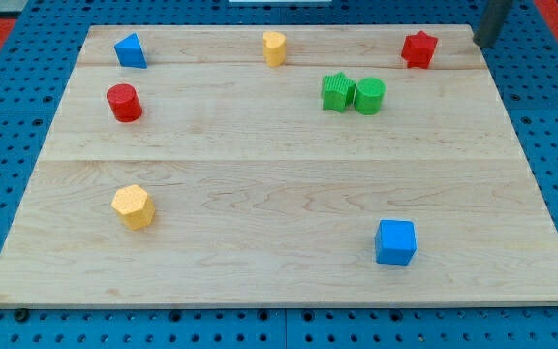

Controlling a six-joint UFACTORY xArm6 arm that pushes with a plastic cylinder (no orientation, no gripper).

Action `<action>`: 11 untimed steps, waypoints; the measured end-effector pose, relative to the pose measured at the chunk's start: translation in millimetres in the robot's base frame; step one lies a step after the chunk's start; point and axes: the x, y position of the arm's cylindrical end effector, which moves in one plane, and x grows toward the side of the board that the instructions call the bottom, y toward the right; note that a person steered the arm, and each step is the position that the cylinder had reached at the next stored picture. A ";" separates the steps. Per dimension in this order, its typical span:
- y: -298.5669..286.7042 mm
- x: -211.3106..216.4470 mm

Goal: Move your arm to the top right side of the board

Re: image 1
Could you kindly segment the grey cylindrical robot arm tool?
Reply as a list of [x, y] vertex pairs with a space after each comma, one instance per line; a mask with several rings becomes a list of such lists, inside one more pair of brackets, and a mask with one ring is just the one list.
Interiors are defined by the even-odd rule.
[[512, 8], [513, 0], [488, 0], [480, 23], [474, 33], [473, 42], [479, 48], [492, 48]]

